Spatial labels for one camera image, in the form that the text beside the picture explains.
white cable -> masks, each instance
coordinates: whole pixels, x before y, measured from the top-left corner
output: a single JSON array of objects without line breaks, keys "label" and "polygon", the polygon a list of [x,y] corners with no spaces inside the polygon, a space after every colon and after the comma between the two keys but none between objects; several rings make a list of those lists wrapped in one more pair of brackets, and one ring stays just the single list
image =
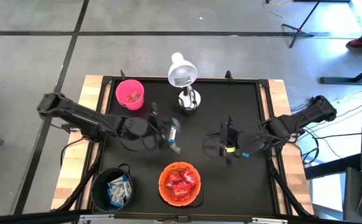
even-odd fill
[{"label": "white cable", "polygon": [[322,127],[318,128],[318,129],[315,129],[315,130],[313,130],[313,131],[319,131],[319,130],[321,130],[321,129],[323,129],[323,128],[327,128],[327,127],[329,127],[329,126],[331,126],[331,125],[334,125],[334,124],[340,123],[340,122],[342,122],[342,121],[345,121],[346,119],[348,119],[348,118],[350,118],[350,117],[352,117],[352,116],[354,116],[354,115],[356,115],[356,114],[358,114],[358,113],[360,113],[360,112],[362,112],[362,110],[360,110],[360,111],[358,111],[358,112],[355,112],[355,113],[349,115],[348,117],[346,117],[346,118],[344,118],[344,119],[341,119],[341,120],[339,120],[339,121],[332,122],[332,123],[330,123],[329,125],[322,126]]}]

wooden table frame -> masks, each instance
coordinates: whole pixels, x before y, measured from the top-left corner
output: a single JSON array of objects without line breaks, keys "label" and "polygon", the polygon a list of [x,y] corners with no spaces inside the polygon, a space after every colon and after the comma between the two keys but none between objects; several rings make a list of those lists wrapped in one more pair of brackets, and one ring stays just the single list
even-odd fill
[{"label": "wooden table frame", "polygon": [[[87,75],[85,77],[79,104],[86,106],[92,110],[97,108],[98,98],[102,87],[103,75]],[[288,104],[285,83],[283,80],[268,80],[270,99],[272,100],[272,107],[275,116],[282,114],[290,114],[290,107]],[[264,116],[266,119],[270,118],[269,105],[267,102],[267,95],[265,88],[261,87],[261,96],[264,108]],[[101,113],[104,113],[107,108],[108,96],[110,92],[110,85],[106,85],[103,92],[103,103],[101,106]],[[81,133],[74,132],[70,134],[69,142],[73,142],[81,138]],[[93,144],[91,163],[95,160],[96,151],[99,143]],[[58,208],[61,206],[66,198],[70,196],[72,191],[79,184],[84,162],[87,155],[88,141],[80,141],[76,144],[69,146],[66,149],[63,165],[60,170],[59,179],[57,181],[54,198],[52,201],[51,208]],[[311,203],[310,194],[308,191],[307,180],[305,178],[304,168],[300,157],[300,151],[297,147],[286,144],[282,150],[283,166],[285,170],[287,185],[293,192],[297,200],[303,205],[303,207],[311,214],[313,214],[313,207]],[[282,189],[277,185],[277,194],[279,201],[279,208],[281,214],[286,214],[285,203],[283,199]],[[87,208],[88,196],[91,186],[91,180],[88,182],[83,192],[83,199],[81,202],[81,208]]]}]

black table surface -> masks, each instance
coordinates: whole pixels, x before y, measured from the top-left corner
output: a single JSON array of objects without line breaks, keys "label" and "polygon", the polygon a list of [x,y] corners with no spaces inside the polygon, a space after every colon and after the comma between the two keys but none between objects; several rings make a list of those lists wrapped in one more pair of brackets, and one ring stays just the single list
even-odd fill
[{"label": "black table surface", "polygon": [[[197,214],[197,215],[273,215],[273,190],[265,152],[248,158],[233,159],[231,167],[224,167],[221,159],[210,159],[202,151],[205,134],[218,131],[221,123],[231,114],[238,130],[257,131],[260,121],[257,86],[250,84],[223,84],[195,82],[202,102],[196,114],[187,117],[176,107],[179,88],[168,82],[142,81],[145,88],[145,104],[138,111],[129,111],[118,104],[115,96],[110,114],[146,117],[154,101],[161,116],[174,117],[181,123],[181,132],[176,135],[180,155],[173,151],[130,152],[118,139],[108,137],[103,149],[100,170],[127,163],[133,179],[132,201],[121,212]],[[134,149],[142,149],[140,141],[131,143]],[[203,204],[198,208],[176,208],[165,204],[158,193],[158,179],[163,169],[173,162],[188,162],[200,173]],[[202,192],[192,205],[202,200]]]}]

black tripod stand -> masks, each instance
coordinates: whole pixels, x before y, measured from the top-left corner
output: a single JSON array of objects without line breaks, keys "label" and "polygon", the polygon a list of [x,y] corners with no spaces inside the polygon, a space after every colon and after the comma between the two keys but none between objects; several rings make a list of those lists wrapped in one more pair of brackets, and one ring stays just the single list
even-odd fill
[{"label": "black tripod stand", "polygon": [[319,5],[319,2],[321,0],[318,0],[318,2],[315,4],[315,6],[313,7],[313,9],[311,10],[311,12],[309,13],[309,15],[307,16],[307,18],[305,18],[303,24],[301,24],[300,28],[297,28],[297,27],[294,27],[294,26],[290,26],[290,25],[287,25],[287,24],[282,24],[282,26],[285,26],[285,27],[288,27],[288,28],[291,28],[293,30],[296,31],[296,33],[294,33],[294,37],[293,37],[293,40],[292,40],[292,43],[290,44],[289,48],[292,48],[293,45],[294,45],[294,42],[297,40],[298,36],[303,33],[303,34],[306,34],[307,37],[313,37],[314,35],[313,34],[310,34],[308,32],[304,32],[302,31],[301,29],[303,29],[303,26],[305,25],[305,23],[307,22],[307,20],[310,18],[310,16],[312,15],[312,13],[314,12],[314,10],[317,8],[317,6]]}]

orange bowl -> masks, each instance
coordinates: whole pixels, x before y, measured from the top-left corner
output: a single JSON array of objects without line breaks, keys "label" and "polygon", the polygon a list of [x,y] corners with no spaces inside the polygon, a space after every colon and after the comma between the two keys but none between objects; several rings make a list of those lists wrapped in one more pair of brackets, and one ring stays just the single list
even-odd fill
[{"label": "orange bowl", "polygon": [[[172,171],[185,170],[188,168],[191,169],[193,174],[196,175],[197,183],[194,187],[192,187],[191,197],[189,199],[187,199],[183,202],[175,201],[172,199],[173,190],[169,189],[165,186],[167,177],[168,177],[169,173]],[[177,207],[189,205],[190,203],[192,203],[196,199],[196,197],[199,195],[200,188],[201,188],[200,174],[199,174],[198,170],[196,170],[194,168],[194,166],[192,166],[191,164],[188,164],[187,162],[174,162],[174,163],[168,165],[164,169],[164,171],[162,171],[162,173],[160,174],[160,178],[158,179],[158,191],[159,191],[161,197],[163,198],[163,200],[166,201],[167,203],[169,203],[170,205],[177,206]]]}]

